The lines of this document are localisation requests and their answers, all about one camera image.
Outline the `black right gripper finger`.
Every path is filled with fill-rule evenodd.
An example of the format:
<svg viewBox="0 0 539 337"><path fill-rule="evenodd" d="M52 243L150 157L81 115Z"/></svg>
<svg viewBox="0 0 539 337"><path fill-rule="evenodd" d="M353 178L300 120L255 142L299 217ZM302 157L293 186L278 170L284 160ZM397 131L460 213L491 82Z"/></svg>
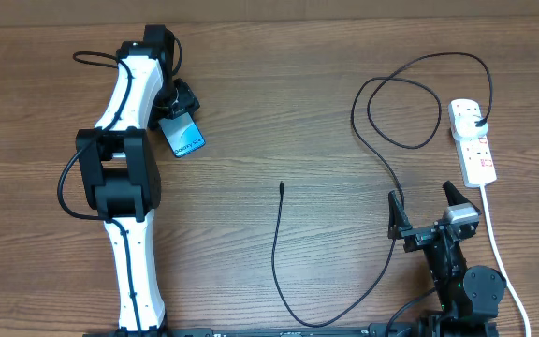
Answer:
<svg viewBox="0 0 539 337"><path fill-rule="evenodd" d="M449 206L458 206L465 203L470 203L470 200L463 196L457 187L450 181L443 183L443 190Z"/></svg>
<svg viewBox="0 0 539 337"><path fill-rule="evenodd" d="M413 227L394 191L388 193L388 207L388 236L401 237L403 231L411 230Z"/></svg>

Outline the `Samsung Galaxy smartphone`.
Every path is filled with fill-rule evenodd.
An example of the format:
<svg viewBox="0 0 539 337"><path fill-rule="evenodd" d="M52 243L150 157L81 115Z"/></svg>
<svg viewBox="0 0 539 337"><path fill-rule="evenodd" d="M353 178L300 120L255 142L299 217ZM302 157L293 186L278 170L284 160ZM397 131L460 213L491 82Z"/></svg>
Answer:
<svg viewBox="0 0 539 337"><path fill-rule="evenodd" d="M175 119L161 119L161 130L177 158L184 157L205 145L205 140L189 113Z"/></svg>

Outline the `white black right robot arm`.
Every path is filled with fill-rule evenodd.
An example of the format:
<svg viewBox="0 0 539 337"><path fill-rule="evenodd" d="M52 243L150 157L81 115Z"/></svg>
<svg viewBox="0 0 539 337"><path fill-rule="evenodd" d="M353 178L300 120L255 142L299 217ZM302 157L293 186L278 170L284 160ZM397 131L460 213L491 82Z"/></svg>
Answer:
<svg viewBox="0 0 539 337"><path fill-rule="evenodd" d="M476 234L481 211L449 181L443 184L448 207L427 227L413 227L395 192L388 194L388 237L402 240L406 253L421 251L434 288L401 307L386 323L385 336L496 336L493 319L507 286L491 267L467 265L460 243ZM426 311L413 323L397 318L415 303L435 294L439 311Z"/></svg>

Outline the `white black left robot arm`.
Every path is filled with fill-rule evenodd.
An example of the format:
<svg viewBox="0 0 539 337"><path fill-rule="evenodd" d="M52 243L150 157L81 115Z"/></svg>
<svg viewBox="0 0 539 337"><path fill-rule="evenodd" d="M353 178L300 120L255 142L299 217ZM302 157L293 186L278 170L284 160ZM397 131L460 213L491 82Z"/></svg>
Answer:
<svg viewBox="0 0 539 337"><path fill-rule="evenodd" d="M148 133L160 130L177 158L206 143L193 115L200 104L178 77L181 42L163 24L149 24L141 41L112 56L118 78L94 127L76 136L72 164L80 174L92 218L109 236L120 295L115 336L168 336L157 284L153 222L161 176Z"/></svg>

